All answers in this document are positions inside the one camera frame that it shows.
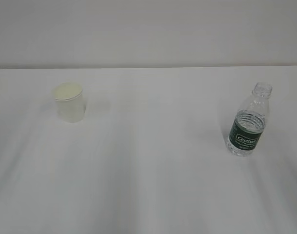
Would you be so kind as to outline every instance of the water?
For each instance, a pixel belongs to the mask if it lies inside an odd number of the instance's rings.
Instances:
[[[265,118],[264,116],[258,114],[254,111],[242,110],[239,111],[235,117],[235,122],[237,125],[245,132],[251,134],[262,133],[265,128]],[[235,147],[228,137],[227,148],[229,151],[238,156],[248,156],[253,150],[246,151]]]

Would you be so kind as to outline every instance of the white cup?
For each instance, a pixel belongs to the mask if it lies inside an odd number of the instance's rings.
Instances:
[[[70,123],[83,119],[84,102],[81,85],[73,82],[60,84],[53,90],[53,96],[61,119]]]

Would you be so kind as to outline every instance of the table surface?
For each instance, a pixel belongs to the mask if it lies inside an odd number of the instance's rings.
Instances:
[[[51,90],[83,86],[85,118]],[[250,157],[224,138],[258,81]],[[0,70],[0,234],[297,234],[297,66]]]

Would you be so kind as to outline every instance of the bottle label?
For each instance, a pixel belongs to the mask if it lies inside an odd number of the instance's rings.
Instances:
[[[234,121],[230,132],[230,142],[241,150],[253,150],[262,133],[248,133],[245,132],[240,126]]]

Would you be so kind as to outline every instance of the water bottle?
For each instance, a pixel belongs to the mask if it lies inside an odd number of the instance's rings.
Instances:
[[[241,104],[227,140],[231,153],[248,156],[255,149],[267,122],[271,92],[270,84],[259,82]]]

